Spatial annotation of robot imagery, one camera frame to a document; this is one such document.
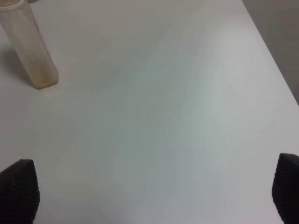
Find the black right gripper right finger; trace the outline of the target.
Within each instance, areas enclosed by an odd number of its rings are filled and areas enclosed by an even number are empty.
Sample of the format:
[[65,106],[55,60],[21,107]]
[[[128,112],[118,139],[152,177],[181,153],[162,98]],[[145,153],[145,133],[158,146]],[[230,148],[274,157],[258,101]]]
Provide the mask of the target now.
[[299,222],[299,157],[295,154],[279,155],[273,185],[272,199],[285,224]]

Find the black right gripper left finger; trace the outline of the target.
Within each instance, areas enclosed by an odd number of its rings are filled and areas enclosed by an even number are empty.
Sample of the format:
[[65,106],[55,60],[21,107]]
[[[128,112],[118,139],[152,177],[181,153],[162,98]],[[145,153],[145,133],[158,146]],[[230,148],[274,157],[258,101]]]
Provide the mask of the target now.
[[40,203],[34,161],[20,159],[0,173],[0,222],[32,224]]

